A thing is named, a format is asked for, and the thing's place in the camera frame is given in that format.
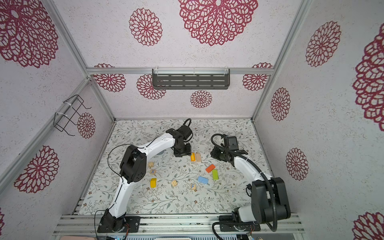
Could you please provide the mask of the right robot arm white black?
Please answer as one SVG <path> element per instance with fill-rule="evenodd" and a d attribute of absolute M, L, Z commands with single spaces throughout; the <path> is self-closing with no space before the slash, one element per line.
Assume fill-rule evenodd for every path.
<path fill-rule="evenodd" d="M 247 180 L 247 194 L 251 203 L 235 208 L 232 219 L 219 221 L 219 225 L 249 226 L 253 231 L 265 224 L 272 232 L 278 229 L 278 221 L 291 217 L 286 185 L 283 179 L 265 173 L 251 160 L 247 151 L 240 149 L 237 137 L 225 134 L 211 136 L 214 145 L 211 157 L 230 163 Z"/>

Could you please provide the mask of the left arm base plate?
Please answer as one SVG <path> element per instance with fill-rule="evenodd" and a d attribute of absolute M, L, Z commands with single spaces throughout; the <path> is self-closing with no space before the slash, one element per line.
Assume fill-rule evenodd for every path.
<path fill-rule="evenodd" d="M 102 217 L 97 233 L 137 233 L 141 217 Z"/>

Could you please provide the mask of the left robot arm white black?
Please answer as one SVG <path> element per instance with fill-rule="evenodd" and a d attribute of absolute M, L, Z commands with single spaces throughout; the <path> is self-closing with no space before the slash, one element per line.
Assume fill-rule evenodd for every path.
<path fill-rule="evenodd" d="M 168 129 L 164 134 L 154 138 L 151 142 L 141 145 L 126 145 L 126 151 L 119 165 L 120 171 L 112 170 L 120 178 L 111 205 L 104 211 L 95 233 L 120 233 L 129 230 L 126 221 L 127 206 L 137 183 L 147 172 L 147 161 L 155 155 L 171 149 L 175 157 L 190 156 L 192 147 L 189 141 L 193 138 L 190 128 L 192 120 L 187 119 L 178 129 Z"/>

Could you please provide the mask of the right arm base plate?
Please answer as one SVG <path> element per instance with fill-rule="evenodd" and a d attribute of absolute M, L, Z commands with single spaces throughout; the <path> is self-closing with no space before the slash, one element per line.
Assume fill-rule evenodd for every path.
<path fill-rule="evenodd" d="M 233 216 L 219 216 L 221 232 L 257 232 L 261 230 L 257 222 L 240 222 Z"/>

